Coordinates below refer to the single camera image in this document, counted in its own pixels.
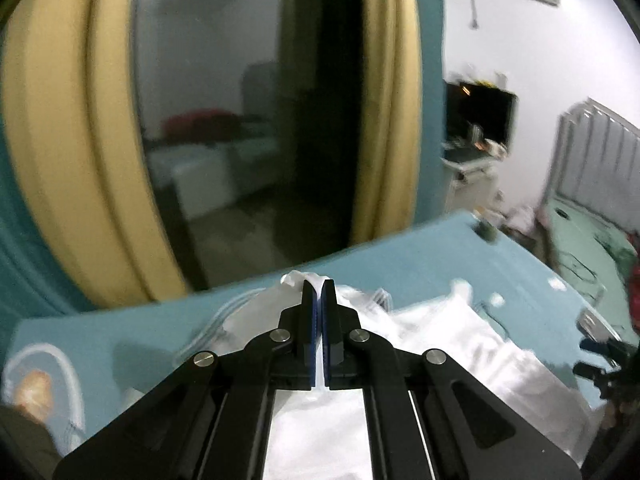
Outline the brown sleeve forearm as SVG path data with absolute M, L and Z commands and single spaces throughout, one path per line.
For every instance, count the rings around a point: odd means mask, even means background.
M 2 405 L 2 479 L 52 479 L 60 460 L 61 455 L 45 426 Z

